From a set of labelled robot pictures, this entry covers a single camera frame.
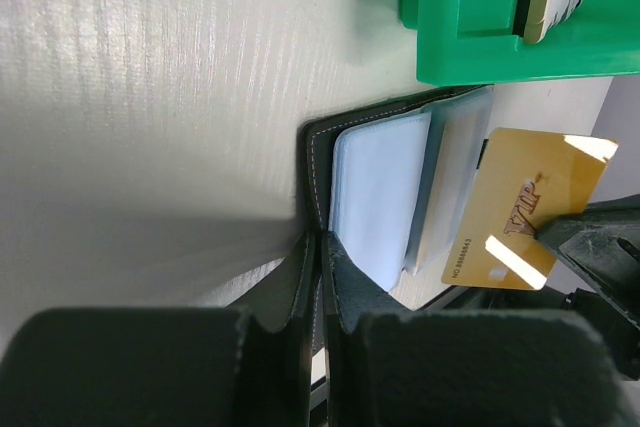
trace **yellow plastic card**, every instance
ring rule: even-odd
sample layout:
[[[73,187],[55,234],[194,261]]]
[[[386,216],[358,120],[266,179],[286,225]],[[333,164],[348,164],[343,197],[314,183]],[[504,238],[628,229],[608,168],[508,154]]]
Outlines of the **yellow plastic card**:
[[[536,229],[582,212],[617,148],[594,137],[495,130],[442,281],[541,289],[555,257],[533,238]]]

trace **black leather edge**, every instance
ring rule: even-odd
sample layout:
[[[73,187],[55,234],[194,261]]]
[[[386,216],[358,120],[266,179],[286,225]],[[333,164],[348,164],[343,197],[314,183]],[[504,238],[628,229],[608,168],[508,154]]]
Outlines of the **black leather edge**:
[[[344,130],[365,122],[384,119],[418,109],[425,104],[457,97],[483,85],[443,87],[361,109],[312,120],[300,136],[303,195],[309,228],[324,231],[328,227],[331,199],[333,147]]]

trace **green tray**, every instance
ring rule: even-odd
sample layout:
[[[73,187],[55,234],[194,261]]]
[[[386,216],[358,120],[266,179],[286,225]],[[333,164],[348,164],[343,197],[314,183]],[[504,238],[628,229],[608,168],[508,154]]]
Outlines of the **green tray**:
[[[640,0],[585,0],[539,44],[512,34],[517,0],[400,0],[417,78],[467,85],[640,72]]]

